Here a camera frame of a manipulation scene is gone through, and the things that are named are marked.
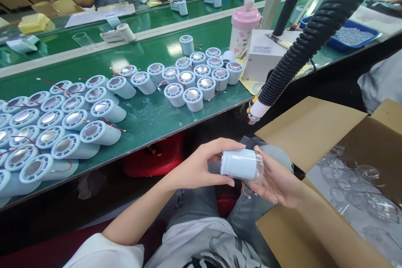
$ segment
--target black cable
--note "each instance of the black cable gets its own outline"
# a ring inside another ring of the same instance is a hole
[[[342,27],[364,0],[324,0],[306,28],[279,61],[258,100],[272,106],[300,69]]]

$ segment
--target cylindrical device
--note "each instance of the cylindrical device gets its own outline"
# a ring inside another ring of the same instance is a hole
[[[46,130],[52,126],[59,126],[62,124],[64,112],[61,110],[52,110],[40,117],[38,120],[38,127]]]
[[[202,91],[198,88],[188,88],[183,93],[183,99],[187,107],[192,112],[198,112],[204,107],[202,101]]]
[[[260,180],[264,162],[258,151],[243,149],[223,151],[221,174],[242,180]]]
[[[16,135],[14,135],[14,137],[10,139],[10,147],[19,148],[23,145],[34,143],[40,133],[41,130],[37,125],[23,127]]]
[[[5,127],[0,129],[0,148],[8,149],[10,147],[10,140],[12,136],[18,133],[18,129],[13,127]]]
[[[118,142],[120,137],[120,130],[107,125],[103,121],[93,121],[87,124],[80,132],[80,139],[83,143],[109,146]]]
[[[136,40],[133,31],[127,23],[120,24],[116,29],[119,31],[119,33],[121,33],[121,35],[127,42],[132,42]]]
[[[203,52],[193,52],[190,56],[190,60],[193,63],[193,69],[201,64],[205,64],[206,56]]]
[[[211,47],[211,48],[208,48],[206,50],[205,55],[206,55],[207,59],[209,59],[211,57],[220,58],[221,57],[221,51],[220,51],[219,48]]]
[[[124,77],[132,77],[134,73],[137,73],[138,69],[134,65],[124,66],[119,70],[119,74]]]
[[[70,177],[78,168],[78,160],[56,160],[50,154],[32,158],[20,172],[24,184],[37,181],[62,180]]]
[[[183,92],[184,92],[183,86],[178,83],[172,83],[167,85],[165,90],[163,91],[166,98],[175,107],[184,106],[185,103],[183,99]]]
[[[190,58],[182,57],[176,61],[176,68],[182,71],[193,71],[193,66],[191,64]]]
[[[85,82],[85,86],[87,86],[88,89],[92,89],[95,87],[107,88],[107,82],[108,79],[104,75],[94,75]]]
[[[10,125],[10,120],[13,119],[13,115],[9,113],[0,114],[0,129]]]
[[[227,87],[227,81],[230,77],[229,71],[225,68],[216,68],[212,70],[212,77],[217,81],[215,90],[223,91]]]
[[[234,62],[236,59],[235,53],[231,50],[227,50],[223,53],[222,56],[222,61],[223,61],[223,67],[226,67],[226,64],[229,62]]]
[[[140,71],[139,73],[134,74],[131,78],[131,83],[145,95],[152,94],[156,91],[155,84],[151,81],[151,77],[145,71]]]
[[[210,76],[211,68],[208,65],[198,65],[194,67],[194,74],[196,75],[196,81],[198,81],[202,77]]]
[[[0,170],[0,208],[14,196],[32,193],[40,184],[40,181],[31,184],[21,183],[19,173]]]
[[[108,81],[108,89],[124,99],[131,99],[137,92],[124,76],[112,77]]]
[[[73,133],[73,131],[66,130],[62,126],[50,127],[38,136],[35,145],[39,149],[51,149],[60,138]]]
[[[51,96],[51,94],[49,91],[41,91],[41,92],[36,92],[36,93],[32,94],[30,97],[28,97],[28,99],[37,105],[41,105],[50,96]]]
[[[94,121],[95,117],[88,111],[78,109],[68,113],[62,121],[61,126],[66,130],[81,131],[88,122]]]
[[[226,64],[226,70],[230,73],[227,83],[229,85],[237,84],[243,71],[243,65],[238,62],[229,62]]]
[[[95,118],[104,118],[113,123],[119,123],[126,118],[127,112],[109,99],[100,100],[91,108]]]
[[[94,157],[101,147],[100,144],[85,144],[78,134],[62,137],[53,147],[51,154],[54,159],[89,159]]]
[[[206,64],[213,71],[216,68],[223,68],[223,61],[220,58],[212,57],[207,59]]]
[[[67,89],[67,92],[70,94],[70,96],[84,95],[87,92],[87,88],[84,83],[77,82],[72,84]]]
[[[4,163],[4,168],[10,172],[22,169],[32,158],[39,155],[39,150],[33,144],[26,144],[10,153]]]
[[[2,111],[4,113],[17,113],[21,110],[27,109],[28,102],[29,100],[26,96],[18,96],[8,102],[4,102],[2,105]]]
[[[50,89],[49,92],[50,94],[53,95],[57,95],[57,94],[64,94],[65,91],[70,88],[72,85],[71,81],[61,81],[61,82],[57,82],[56,84],[54,84]]]
[[[178,83],[176,78],[179,73],[180,71],[176,67],[168,67],[162,72],[162,77],[168,84]]]
[[[49,112],[51,110],[60,109],[65,101],[66,98],[63,95],[53,95],[41,104],[41,110],[43,112]]]
[[[147,72],[154,79],[155,83],[159,85],[163,81],[162,72],[165,66],[161,63],[154,63],[148,66]]]
[[[186,0],[179,0],[176,2],[176,4],[177,8],[179,9],[180,16],[188,15]]]
[[[89,110],[91,109],[91,104],[85,100],[85,97],[82,95],[75,95],[72,96],[62,104],[62,111],[64,113],[69,113],[74,110],[84,109]]]
[[[215,8],[222,7],[222,0],[214,0],[214,7]]]
[[[294,12],[293,12],[292,16],[290,17],[289,22],[290,22],[290,23],[295,23],[297,17],[300,15],[300,13],[301,13],[303,10],[304,10],[304,6],[302,6],[302,5],[301,5],[301,6],[297,6],[297,7],[294,9]]]
[[[179,73],[177,77],[180,83],[182,83],[186,88],[196,87],[196,76],[191,71],[183,71]]]
[[[201,77],[197,81],[197,87],[202,91],[203,99],[208,101],[215,95],[216,81],[209,76]]]
[[[180,39],[181,50],[186,56],[190,56],[194,52],[194,40],[192,36],[181,36]]]
[[[114,96],[115,92],[111,92],[105,87],[95,87],[90,89],[87,94],[85,94],[85,100],[89,103],[96,103],[97,101],[100,101],[101,99],[108,98],[111,99],[113,102],[116,103],[116,105],[119,104],[119,99]]]

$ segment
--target person's right hand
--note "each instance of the person's right hand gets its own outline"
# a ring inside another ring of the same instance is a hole
[[[308,187],[289,169],[261,151],[259,146],[255,146],[254,150],[260,152],[263,157],[264,172],[261,182],[248,182],[250,189],[274,204],[280,203],[289,208],[297,208]]]

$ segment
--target blue container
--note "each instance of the blue container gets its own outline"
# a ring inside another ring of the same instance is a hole
[[[308,16],[308,17],[302,18],[300,20],[300,28],[304,29],[312,17],[313,16]],[[378,31],[371,29],[367,26],[361,25],[359,23],[353,22],[351,20],[347,20],[346,23],[343,25],[343,27],[358,28],[360,31],[367,31],[369,33],[372,33],[374,36],[370,39],[365,40],[364,42],[362,42],[358,45],[347,45],[347,44],[339,41],[335,36],[333,36],[327,42],[327,45],[331,46],[332,48],[335,48],[336,50],[339,50],[341,52],[350,52],[354,49],[359,49],[359,48],[363,47],[364,45],[370,43],[371,41],[373,41],[376,38],[381,36],[381,33],[379,33]]]

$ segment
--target paper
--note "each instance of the paper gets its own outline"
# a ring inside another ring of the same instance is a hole
[[[97,10],[97,11],[76,13],[70,16],[70,19],[68,20],[65,28],[102,21],[105,20],[106,16],[108,15],[116,15],[120,17],[123,15],[131,15],[134,13],[135,13],[134,4],[130,4],[128,6],[119,6],[108,10]]]

